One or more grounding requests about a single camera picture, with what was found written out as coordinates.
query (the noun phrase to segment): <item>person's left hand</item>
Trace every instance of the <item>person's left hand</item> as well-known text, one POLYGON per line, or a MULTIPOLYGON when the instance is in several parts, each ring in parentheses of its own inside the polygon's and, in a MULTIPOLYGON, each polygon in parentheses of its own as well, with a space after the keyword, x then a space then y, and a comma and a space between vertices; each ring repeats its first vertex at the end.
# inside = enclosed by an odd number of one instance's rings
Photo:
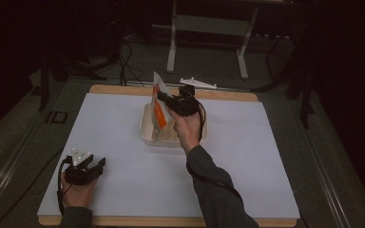
POLYGON ((65 207, 85 207, 88 208, 93 196, 94 187, 97 180, 84 186, 71 185, 65 181, 65 172, 61 174, 62 194, 65 207))

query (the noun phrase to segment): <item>table leg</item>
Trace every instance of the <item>table leg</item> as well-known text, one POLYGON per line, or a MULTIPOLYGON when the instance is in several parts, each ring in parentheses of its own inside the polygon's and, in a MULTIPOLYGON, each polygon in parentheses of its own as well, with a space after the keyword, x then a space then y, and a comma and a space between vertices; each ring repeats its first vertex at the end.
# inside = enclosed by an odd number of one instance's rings
POLYGON ((244 52, 247 49, 247 44, 248 41, 250 40, 251 32, 253 31, 258 11, 259 8, 254 9, 253 16, 251 18, 251 21, 248 23, 248 27, 244 35, 244 41, 242 42, 242 46, 240 49, 237 50, 237 59, 239 61, 240 76, 243 80, 248 79, 247 67, 245 66, 245 61, 244 61, 244 52))
POLYGON ((176 16, 177 16, 177 0, 173 1, 173 17, 171 19, 171 43, 168 51, 167 72, 174 72, 174 62, 176 60, 176 16))

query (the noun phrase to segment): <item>dark background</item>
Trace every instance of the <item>dark background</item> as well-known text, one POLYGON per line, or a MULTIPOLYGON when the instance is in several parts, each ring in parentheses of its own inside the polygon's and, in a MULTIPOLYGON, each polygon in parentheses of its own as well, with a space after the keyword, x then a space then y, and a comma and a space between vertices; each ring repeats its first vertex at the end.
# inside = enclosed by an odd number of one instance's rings
MULTIPOLYGON (((0 0, 0 119, 31 91, 29 75, 40 68, 44 37, 74 59, 107 55, 107 45, 102 45, 111 21, 107 4, 118 2, 0 0)), ((171 1, 126 2, 122 16, 128 29, 150 37, 151 24, 169 25, 171 1)), ((297 53, 312 57, 308 60, 315 69, 313 88, 365 186, 365 1, 330 1, 322 6, 310 24, 312 35, 303 39, 297 53)), ((194 7, 208 9, 210 15, 248 17, 242 8, 220 12, 220 7, 194 7)), ((182 9, 197 12, 189 2, 182 9)), ((255 32, 285 34, 286 10, 262 10, 255 32)), ((295 66, 304 65, 302 58, 294 59, 295 66)))

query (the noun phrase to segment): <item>sleeve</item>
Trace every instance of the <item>sleeve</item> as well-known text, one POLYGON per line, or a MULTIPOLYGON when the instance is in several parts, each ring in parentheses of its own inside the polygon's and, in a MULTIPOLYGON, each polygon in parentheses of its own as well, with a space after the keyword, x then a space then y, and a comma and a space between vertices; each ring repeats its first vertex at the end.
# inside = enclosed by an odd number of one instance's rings
POLYGON ((92 212, 85 207, 67 207, 59 227, 91 228, 92 217, 92 212))
MULTIPOLYGON (((207 178, 233 186, 230 175, 213 163, 210 155, 200 145, 194 147, 187 156, 187 165, 207 178)), ((213 183, 193 178, 206 227, 259 227, 248 216, 239 198, 228 190, 213 183)))

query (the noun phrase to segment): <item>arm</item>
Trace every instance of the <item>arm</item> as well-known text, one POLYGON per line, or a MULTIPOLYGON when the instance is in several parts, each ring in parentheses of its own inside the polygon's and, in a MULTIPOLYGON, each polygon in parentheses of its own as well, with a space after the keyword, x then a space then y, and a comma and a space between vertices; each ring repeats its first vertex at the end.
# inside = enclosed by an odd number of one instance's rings
MULTIPOLYGON (((174 130, 187 156, 187 165, 202 176, 233 186, 230 175, 218 168, 210 155, 200 146, 200 115, 196 113, 182 117, 170 109, 168 112, 176 122, 174 130)), ((193 178, 193 182, 207 227, 259 227, 245 213, 241 201, 234 194, 213 183, 196 178, 193 178)))
POLYGON ((84 186, 76 186, 65 181, 65 173, 61 175, 62 193, 64 194, 66 209, 60 227, 92 227, 92 212, 87 208, 90 205, 97 180, 84 186))

